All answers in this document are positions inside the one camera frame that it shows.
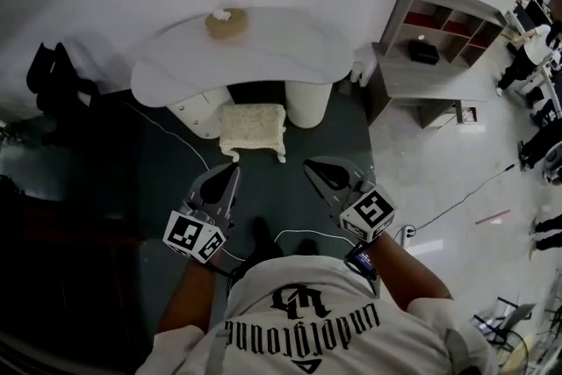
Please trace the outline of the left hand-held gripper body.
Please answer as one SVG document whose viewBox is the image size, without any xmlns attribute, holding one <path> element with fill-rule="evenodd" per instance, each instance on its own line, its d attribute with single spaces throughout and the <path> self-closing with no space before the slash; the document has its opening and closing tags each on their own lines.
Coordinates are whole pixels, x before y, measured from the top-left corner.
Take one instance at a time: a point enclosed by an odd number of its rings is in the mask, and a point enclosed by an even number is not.
<svg viewBox="0 0 562 375">
<path fill-rule="evenodd" d="M 209 263 L 222 250 L 232 226 L 231 209 L 203 206 L 184 200 L 170 213 L 162 241 L 170 249 L 198 263 Z"/>
</svg>

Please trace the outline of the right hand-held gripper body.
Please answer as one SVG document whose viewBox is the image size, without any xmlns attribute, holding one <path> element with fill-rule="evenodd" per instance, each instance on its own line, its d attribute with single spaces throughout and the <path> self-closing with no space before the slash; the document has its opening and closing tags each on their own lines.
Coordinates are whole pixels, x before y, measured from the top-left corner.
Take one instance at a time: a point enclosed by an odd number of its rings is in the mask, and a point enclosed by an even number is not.
<svg viewBox="0 0 562 375">
<path fill-rule="evenodd" d="M 393 223 L 396 205 L 381 185 L 362 182 L 336 210 L 337 226 L 362 242 L 372 242 Z"/>
</svg>

